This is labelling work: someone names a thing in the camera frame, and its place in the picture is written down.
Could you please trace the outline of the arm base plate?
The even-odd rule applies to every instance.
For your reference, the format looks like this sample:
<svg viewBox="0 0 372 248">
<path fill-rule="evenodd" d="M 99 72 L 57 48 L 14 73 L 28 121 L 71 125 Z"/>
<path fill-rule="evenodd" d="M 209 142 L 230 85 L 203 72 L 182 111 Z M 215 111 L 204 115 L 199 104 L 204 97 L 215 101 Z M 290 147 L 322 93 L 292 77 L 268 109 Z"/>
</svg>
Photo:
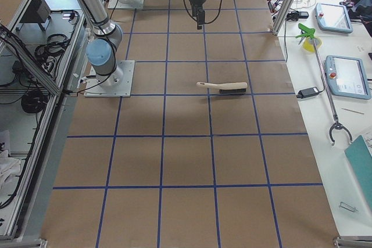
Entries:
<svg viewBox="0 0 372 248">
<path fill-rule="evenodd" d="M 116 62 L 116 70 L 102 84 L 105 77 L 97 76 L 87 81 L 88 90 L 84 91 L 86 98 L 116 98 L 131 96 L 133 75 L 135 69 L 134 60 L 119 60 Z"/>
<path fill-rule="evenodd" d="M 109 0 L 108 9 L 143 9 L 144 0 Z"/>
</svg>

